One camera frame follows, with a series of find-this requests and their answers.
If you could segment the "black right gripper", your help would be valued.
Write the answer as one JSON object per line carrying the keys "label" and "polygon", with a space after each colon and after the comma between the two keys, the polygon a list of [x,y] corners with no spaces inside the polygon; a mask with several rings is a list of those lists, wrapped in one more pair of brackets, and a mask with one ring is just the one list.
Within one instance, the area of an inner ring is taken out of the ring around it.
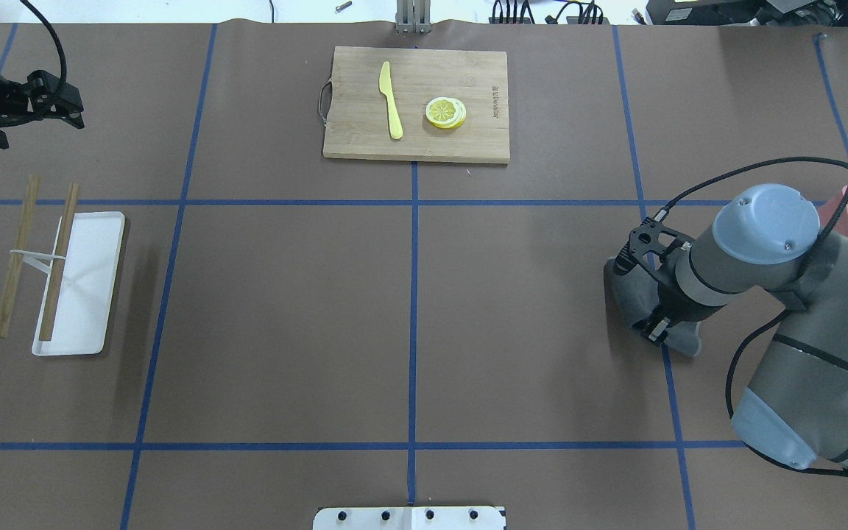
{"label": "black right gripper", "polygon": [[657,283],[657,295],[659,295],[660,304],[652,310],[648,319],[637,322],[633,329],[638,331],[647,342],[660,346],[665,345],[664,340],[668,336],[669,328],[681,322],[690,322],[685,319],[690,299],[674,284],[674,273],[667,283],[655,282]]}

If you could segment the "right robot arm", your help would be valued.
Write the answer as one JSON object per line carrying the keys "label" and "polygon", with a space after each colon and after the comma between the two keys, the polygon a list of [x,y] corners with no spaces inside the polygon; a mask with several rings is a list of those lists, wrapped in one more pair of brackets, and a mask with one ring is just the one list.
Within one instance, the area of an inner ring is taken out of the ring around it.
{"label": "right robot arm", "polygon": [[739,400],[726,399],[733,431],[768,462],[848,478],[848,237],[822,225],[794,188],[754,185],[699,237],[646,218],[607,263],[623,321],[653,345],[696,355],[698,323],[750,289],[783,306]]}

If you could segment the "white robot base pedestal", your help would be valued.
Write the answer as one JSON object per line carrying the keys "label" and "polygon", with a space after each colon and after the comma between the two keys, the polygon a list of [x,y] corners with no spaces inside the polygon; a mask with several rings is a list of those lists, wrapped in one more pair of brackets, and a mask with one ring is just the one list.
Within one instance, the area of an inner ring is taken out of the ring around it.
{"label": "white robot base pedestal", "polygon": [[504,509],[494,506],[327,507],[313,529],[506,529]]}

